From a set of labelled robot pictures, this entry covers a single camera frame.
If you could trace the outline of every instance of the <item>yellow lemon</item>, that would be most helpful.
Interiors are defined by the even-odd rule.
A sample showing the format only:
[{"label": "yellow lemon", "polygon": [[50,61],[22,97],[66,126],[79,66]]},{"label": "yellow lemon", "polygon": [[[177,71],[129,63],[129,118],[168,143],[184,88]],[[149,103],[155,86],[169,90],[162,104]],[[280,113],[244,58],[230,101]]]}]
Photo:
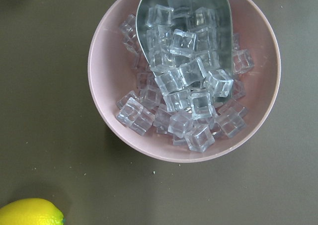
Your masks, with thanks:
[{"label": "yellow lemon", "polygon": [[0,225],[63,225],[62,212],[50,201],[21,199],[0,209]]}]

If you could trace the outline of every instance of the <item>gray table surface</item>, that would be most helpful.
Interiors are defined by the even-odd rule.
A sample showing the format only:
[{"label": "gray table surface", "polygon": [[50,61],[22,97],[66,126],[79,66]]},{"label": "gray table surface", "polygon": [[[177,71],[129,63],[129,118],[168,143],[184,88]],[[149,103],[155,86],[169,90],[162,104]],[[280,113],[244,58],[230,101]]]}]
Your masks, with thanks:
[{"label": "gray table surface", "polygon": [[192,164],[130,148],[93,103],[88,50],[115,1],[0,0],[0,206],[46,198],[68,225],[318,224],[318,0],[253,0],[280,46],[276,103],[243,146]]}]

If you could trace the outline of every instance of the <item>bowl rim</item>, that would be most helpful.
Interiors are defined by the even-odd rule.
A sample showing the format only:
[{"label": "bowl rim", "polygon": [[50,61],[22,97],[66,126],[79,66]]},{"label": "bowl rim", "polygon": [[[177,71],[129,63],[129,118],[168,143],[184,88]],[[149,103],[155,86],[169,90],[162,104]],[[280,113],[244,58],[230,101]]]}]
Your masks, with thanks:
[{"label": "bowl rim", "polygon": [[218,158],[220,156],[223,156],[233,150],[235,150],[236,148],[240,147],[242,144],[244,144],[246,141],[248,141],[255,133],[256,131],[259,130],[259,128],[263,125],[263,123],[265,122],[265,120],[267,119],[270,111],[272,110],[275,100],[277,98],[277,94],[278,94],[278,90],[279,90],[279,85],[280,85],[280,79],[281,79],[281,57],[280,57],[280,51],[279,51],[279,45],[277,42],[277,38],[275,36],[275,33],[273,31],[272,26],[270,25],[268,19],[266,18],[266,16],[264,15],[264,13],[261,11],[261,9],[252,1],[252,0],[246,0],[248,1],[248,3],[250,3],[252,5],[252,7],[258,12],[258,14],[261,16],[262,20],[264,21],[264,23],[266,24],[271,38],[273,40],[274,46],[275,46],[275,52],[276,52],[276,61],[277,61],[277,76],[276,76],[276,85],[275,85],[275,89],[274,89],[274,93],[272,95],[272,99],[269,103],[269,106],[266,110],[266,112],[264,113],[264,116],[262,117],[262,119],[258,122],[258,124],[253,128],[253,130],[246,135],[241,141],[239,141],[238,143],[236,143],[234,146],[223,150],[219,153],[210,155],[210,156],[204,156],[204,157],[199,157],[199,158],[185,158],[185,159],[179,159],[179,158],[171,158],[171,157],[164,157],[164,156],[160,156],[154,153],[150,153],[148,151],[144,151],[142,149],[140,149],[139,147],[131,144],[128,140],[126,140],[124,137],[122,137],[116,130],[115,128],[109,123],[109,121],[107,120],[107,118],[104,116],[101,107],[99,106],[98,100],[96,98],[95,92],[94,92],[94,86],[92,83],[92,77],[91,77],[91,69],[92,69],[92,53],[93,53],[93,49],[95,46],[95,42],[97,39],[97,36],[101,30],[101,26],[104,22],[104,19],[108,17],[108,15],[111,13],[111,11],[120,3],[121,0],[116,0],[112,6],[107,10],[107,12],[104,14],[104,16],[101,18],[95,33],[93,35],[91,44],[90,44],[90,48],[89,48],[89,53],[88,53],[88,67],[87,67],[87,75],[88,75],[88,84],[89,84],[89,89],[93,98],[93,101],[95,103],[95,106],[99,112],[99,114],[101,115],[101,117],[103,118],[104,122],[107,124],[107,126],[112,130],[112,132],[119,137],[123,142],[125,142],[127,145],[129,145],[130,147],[134,148],[135,150],[148,155],[150,157],[156,158],[156,159],[160,159],[160,160],[164,160],[164,161],[168,161],[168,162],[177,162],[177,163],[192,163],[192,162],[202,162],[202,161],[207,161],[207,160],[211,160],[214,158]]}]

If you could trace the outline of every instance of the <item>metal scoop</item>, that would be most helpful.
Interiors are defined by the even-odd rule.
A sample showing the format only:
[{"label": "metal scoop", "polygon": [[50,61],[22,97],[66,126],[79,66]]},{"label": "metal scoop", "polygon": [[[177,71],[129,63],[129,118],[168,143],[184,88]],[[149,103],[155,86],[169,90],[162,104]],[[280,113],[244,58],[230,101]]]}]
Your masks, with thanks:
[{"label": "metal scoop", "polygon": [[[149,29],[146,26],[148,10],[156,4],[168,6],[167,0],[141,0],[136,15],[136,31],[140,46],[149,60],[149,49],[147,46],[146,32]],[[228,0],[192,0],[193,10],[200,7],[217,9],[217,19],[220,22],[218,27],[218,44],[220,65],[222,68],[232,73],[232,15]]]}]

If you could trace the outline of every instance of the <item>pink bowl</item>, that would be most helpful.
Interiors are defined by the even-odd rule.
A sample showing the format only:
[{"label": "pink bowl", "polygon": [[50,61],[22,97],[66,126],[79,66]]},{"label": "pink bowl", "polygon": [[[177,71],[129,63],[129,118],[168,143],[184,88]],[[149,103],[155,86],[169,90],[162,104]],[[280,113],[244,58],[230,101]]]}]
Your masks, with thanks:
[{"label": "pink bowl", "polygon": [[243,75],[246,96],[240,103],[249,109],[244,117],[247,127],[232,139],[216,140],[204,153],[175,147],[171,137],[154,130],[139,136],[120,124],[115,116],[116,102],[136,89],[130,70],[132,55],[121,43],[118,26],[128,14],[136,13],[140,0],[117,0],[100,21],[88,56],[88,80],[95,105],[108,127],[132,148],[157,159],[172,162],[198,162],[222,156],[246,142],[263,124],[273,107],[280,82],[280,54],[274,32],[261,10],[252,0],[229,0],[233,30],[240,34],[241,49],[249,49],[255,63]]}]

